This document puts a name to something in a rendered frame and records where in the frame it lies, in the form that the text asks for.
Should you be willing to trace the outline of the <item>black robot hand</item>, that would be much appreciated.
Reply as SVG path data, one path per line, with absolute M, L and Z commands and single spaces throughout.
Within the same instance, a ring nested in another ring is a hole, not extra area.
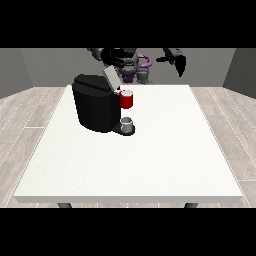
M 186 57 L 184 55 L 179 56 L 162 56 L 156 59 L 157 62 L 168 62 L 174 65 L 179 76 L 182 76 L 186 68 Z
M 101 53 L 101 59 L 104 64 L 115 67 L 124 67 L 124 58 L 132 58 L 133 53 L 126 52 L 124 49 L 104 48 Z

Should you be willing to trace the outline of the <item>pale grey machine lid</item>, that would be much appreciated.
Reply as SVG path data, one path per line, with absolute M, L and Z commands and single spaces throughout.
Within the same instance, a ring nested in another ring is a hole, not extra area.
M 116 91 L 121 86 L 121 80 L 119 79 L 116 70 L 113 66 L 105 68 L 103 70 L 103 74 L 113 91 Z

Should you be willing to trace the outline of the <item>red pod holder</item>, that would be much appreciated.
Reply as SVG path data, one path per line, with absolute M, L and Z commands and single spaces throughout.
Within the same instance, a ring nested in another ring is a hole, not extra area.
M 133 92 L 130 90 L 122 90 L 119 92 L 120 107 L 129 109 L 133 106 Z

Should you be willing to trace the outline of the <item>black coffee machine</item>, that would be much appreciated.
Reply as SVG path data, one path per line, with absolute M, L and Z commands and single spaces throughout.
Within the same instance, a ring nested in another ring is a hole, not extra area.
M 135 133 L 121 131 L 121 110 L 119 87 L 113 91 L 104 76 L 78 75 L 72 84 L 72 91 L 79 122 L 85 128 L 101 133 L 116 132 L 123 136 Z

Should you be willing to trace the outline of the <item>grey trunk with purple rings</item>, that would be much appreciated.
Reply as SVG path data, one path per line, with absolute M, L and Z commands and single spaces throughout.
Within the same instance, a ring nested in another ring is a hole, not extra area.
M 124 67 L 115 67 L 119 78 L 122 79 L 124 83 L 132 83 L 136 80 L 140 84 L 149 83 L 149 67 L 152 65 L 152 60 L 145 55 L 140 55 L 135 52 L 132 58 L 124 58 Z

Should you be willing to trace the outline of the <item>small grey cup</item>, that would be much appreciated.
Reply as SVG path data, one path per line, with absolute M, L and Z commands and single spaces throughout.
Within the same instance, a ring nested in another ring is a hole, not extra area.
M 123 117 L 120 126 L 123 133 L 130 133 L 133 130 L 133 121 L 130 117 Z

